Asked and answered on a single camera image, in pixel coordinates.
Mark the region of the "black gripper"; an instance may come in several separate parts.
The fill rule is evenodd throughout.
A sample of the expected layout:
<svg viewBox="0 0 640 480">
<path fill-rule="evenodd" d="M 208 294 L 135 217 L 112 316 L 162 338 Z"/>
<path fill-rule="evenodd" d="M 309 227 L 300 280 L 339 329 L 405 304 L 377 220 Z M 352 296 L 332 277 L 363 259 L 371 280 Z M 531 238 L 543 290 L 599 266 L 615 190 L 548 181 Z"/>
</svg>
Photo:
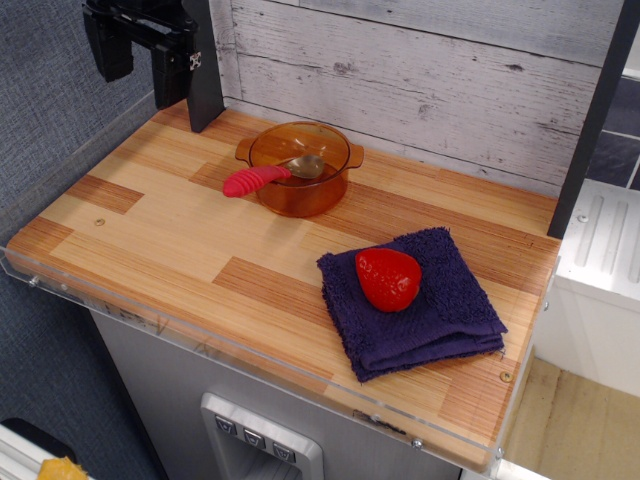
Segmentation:
<svg viewBox="0 0 640 480">
<path fill-rule="evenodd" d="M 85 32 L 96 67 L 112 82 L 134 68 L 132 45 L 152 54 L 156 108 L 166 109 L 189 95 L 192 71 L 200 65 L 198 26 L 180 1 L 86 1 Z"/>
</svg>

